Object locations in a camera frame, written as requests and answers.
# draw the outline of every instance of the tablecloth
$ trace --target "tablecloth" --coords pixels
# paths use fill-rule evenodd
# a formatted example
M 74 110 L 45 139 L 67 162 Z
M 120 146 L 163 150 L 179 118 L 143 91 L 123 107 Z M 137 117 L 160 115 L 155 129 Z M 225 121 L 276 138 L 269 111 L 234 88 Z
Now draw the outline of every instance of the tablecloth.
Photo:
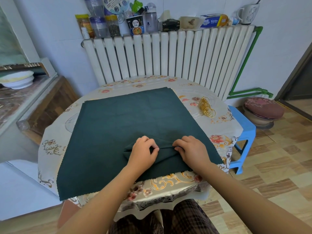
M 180 98 L 217 149 L 223 160 L 223 163 L 218 165 L 219 168 L 228 172 L 232 148 L 243 131 L 228 106 L 211 90 L 195 82 L 170 76 L 152 75 L 131 77 L 103 85 L 69 106 L 45 130 L 38 152 L 38 182 L 58 195 L 57 173 L 81 105 L 85 101 L 162 87 L 169 87 L 174 90 L 177 97 Z M 202 97 L 207 97 L 211 108 L 215 110 L 216 115 L 213 118 L 204 116 L 199 109 L 198 104 Z M 129 190 L 118 211 L 122 212 L 132 208 L 143 210 L 153 204 L 174 201 L 193 191 L 203 191 L 208 186 L 209 184 L 203 181 L 201 176 L 189 171 L 137 182 Z M 70 200 L 79 206 L 83 206 L 95 195 L 96 193 L 85 194 Z

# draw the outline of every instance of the forearm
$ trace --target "forearm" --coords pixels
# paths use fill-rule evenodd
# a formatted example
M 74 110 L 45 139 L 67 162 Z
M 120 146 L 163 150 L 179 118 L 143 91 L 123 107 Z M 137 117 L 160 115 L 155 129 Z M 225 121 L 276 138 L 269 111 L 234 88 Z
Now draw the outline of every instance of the forearm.
M 106 233 L 120 204 L 139 175 L 133 169 L 124 167 L 58 233 Z
M 202 177 L 228 202 L 252 233 L 312 233 L 312 228 L 215 164 Z

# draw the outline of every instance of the black noodle cup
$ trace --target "black noodle cup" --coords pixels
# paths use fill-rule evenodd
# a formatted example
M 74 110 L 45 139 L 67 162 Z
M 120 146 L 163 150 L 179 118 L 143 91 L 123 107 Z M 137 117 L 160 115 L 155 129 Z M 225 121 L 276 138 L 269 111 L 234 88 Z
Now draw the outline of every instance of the black noodle cup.
M 127 19 L 131 35 L 144 34 L 143 15 L 136 15 Z

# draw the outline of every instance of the blue plastic stool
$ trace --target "blue plastic stool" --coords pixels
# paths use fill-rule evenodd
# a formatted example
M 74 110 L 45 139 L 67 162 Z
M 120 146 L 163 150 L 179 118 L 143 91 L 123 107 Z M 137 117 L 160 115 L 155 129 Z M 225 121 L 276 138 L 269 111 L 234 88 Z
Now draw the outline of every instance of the blue plastic stool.
M 247 157 L 247 154 L 252 146 L 252 142 L 255 139 L 255 125 L 248 120 L 239 110 L 235 107 L 229 106 L 230 110 L 232 111 L 233 116 L 235 119 L 240 123 L 243 128 L 243 132 L 241 136 L 237 139 L 237 141 L 246 140 L 243 148 L 241 149 L 237 144 L 235 144 L 235 148 L 241 154 L 241 158 L 237 161 L 233 161 L 230 163 L 231 168 L 238 168 L 236 174 L 243 173 L 243 163 Z

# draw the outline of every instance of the pink floral cushion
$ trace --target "pink floral cushion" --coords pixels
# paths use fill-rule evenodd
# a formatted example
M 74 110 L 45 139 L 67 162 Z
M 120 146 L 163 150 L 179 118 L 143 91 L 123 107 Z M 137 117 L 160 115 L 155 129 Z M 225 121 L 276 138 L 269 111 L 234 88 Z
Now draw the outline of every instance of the pink floral cushion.
M 271 119 L 279 119 L 285 112 L 277 102 L 260 97 L 248 98 L 245 101 L 245 107 L 255 114 Z

